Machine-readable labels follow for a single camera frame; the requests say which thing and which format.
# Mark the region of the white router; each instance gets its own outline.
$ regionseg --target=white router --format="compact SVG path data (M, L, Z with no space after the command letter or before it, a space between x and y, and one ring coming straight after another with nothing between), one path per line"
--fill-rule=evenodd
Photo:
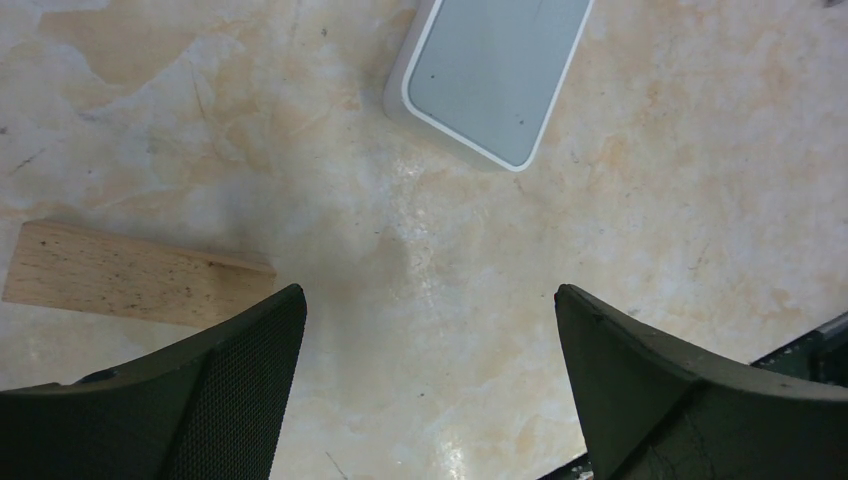
M593 0L421 0L383 92L396 122L489 169L533 161Z

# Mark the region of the perforated mesh panel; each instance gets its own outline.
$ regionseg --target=perforated mesh panel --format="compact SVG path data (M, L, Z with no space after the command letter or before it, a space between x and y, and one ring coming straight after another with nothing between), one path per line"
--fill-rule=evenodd
M210 352L163 478L268 478L303 337L297 300Z

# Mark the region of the dark green plastic part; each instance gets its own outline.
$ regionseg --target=dark green plastic part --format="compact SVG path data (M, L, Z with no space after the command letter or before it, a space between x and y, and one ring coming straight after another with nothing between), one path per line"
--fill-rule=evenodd
M574 286L556 313L595 479L848 478L848 389L720 357Z
M76 384L0 392L0 476L268 478L305 322L292 285Z

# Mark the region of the beige marble surface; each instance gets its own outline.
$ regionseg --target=beige marble surface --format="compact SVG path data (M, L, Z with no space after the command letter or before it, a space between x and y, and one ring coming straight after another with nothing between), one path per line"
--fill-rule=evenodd
M267 259L310 308L272 478L536 478L583 449L560 283L742 361L848 309L821 3L598 0L514 175L382 114L414 0L0 0L0 284L37 218ZM191 333L0 304L0 388Z

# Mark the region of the light wood block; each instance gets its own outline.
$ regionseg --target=light wood block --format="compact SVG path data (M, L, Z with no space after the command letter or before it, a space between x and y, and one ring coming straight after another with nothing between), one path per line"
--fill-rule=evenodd
M34 221L3 301L206 328L271 295L275 277L267 265Z

